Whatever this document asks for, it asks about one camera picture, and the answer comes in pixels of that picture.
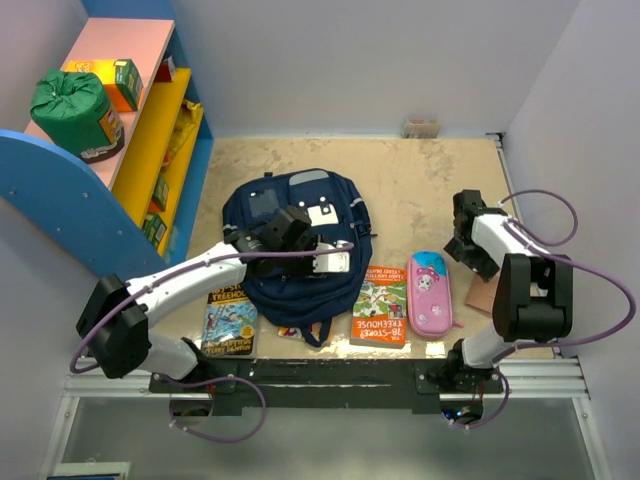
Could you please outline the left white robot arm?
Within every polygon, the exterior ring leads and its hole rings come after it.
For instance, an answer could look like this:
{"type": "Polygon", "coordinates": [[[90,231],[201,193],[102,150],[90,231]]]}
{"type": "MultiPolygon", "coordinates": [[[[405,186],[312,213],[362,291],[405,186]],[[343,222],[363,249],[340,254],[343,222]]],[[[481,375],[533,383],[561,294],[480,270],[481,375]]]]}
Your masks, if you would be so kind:
{"type": "Polygon", "coordinates": [[[260,227],[234,229],[209,250],[173,267],[129,280],[116,274],[103,277],[76,324],[80,344],[69,370],[87,372],[78,360],[89,353],[93,368],[109,379],[141,369],[196,392],[207,380],[206,357],[192,340],[156,334],[154,327],[190,301],[250,276],[278,267],[317,273],[331,249],[313,233],[306,213],[286,207],[260,227]]]}

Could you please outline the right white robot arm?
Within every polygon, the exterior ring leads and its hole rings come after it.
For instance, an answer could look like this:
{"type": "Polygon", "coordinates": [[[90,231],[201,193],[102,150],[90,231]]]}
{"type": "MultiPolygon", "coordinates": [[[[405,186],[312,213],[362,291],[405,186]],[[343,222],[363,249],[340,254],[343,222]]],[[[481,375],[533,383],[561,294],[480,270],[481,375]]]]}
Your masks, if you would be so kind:
{"type": "Polygon", "coordinates": [[[430,374],[442,392],[466,393],[488,380],[496,365],[525,347],[563,339],[573,326],[573,268],[556,261],[515,218],[488,206],[478,190],[453,196],[452,239],[445,252],[483,281],[498,279],[492,323],[456,341],[444,363],[430,374]]]}

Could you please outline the navy blue school backpack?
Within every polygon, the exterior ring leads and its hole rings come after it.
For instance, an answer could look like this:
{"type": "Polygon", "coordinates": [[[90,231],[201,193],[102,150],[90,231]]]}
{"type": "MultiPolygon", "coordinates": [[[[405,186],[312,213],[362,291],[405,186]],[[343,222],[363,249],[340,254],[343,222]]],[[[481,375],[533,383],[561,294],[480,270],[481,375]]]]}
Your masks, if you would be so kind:
{"type": "Polygon", "coordinates": [[[327,340],[335,316],[350,310],[359,295],[372,254],[372,225],[366,204],[354,182],[324,169],[272,175],[238,187],[223,206],[224,237],[234,229],[255,229],[280,209],[296,206],[310,218],[321,240],[351,242],[346,273],[306,277],[280,271],[254,275],[242,287],[257,310],[277,327],[296,327],[307,344],[319,348],[327,340]],[[319,338],[309,330],[321,323],[319,338]]]}

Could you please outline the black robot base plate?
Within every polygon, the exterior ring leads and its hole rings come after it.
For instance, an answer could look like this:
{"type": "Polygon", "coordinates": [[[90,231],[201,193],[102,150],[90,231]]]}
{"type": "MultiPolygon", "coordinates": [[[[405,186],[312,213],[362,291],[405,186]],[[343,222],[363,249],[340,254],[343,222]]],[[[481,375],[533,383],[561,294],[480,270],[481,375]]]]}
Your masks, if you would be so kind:
{"type": "Polygon", "coordinates": [[[210,362],[208,370],[194,381],[224,377],[213,387],[174,386],[154,377],[154,394],[186,396],[204,394],[213,401],[215,415],[238,415],[245,407],[259,408],[248,380],[263,393],[271,408],[393,409],[414,414],[440,411],[445,394],[469,398],[472,394],[501,394],[503,386],[493,373],[473,374],[462,370],[451,380],[439,374],[443,359],[232,359],[210,362]]]}

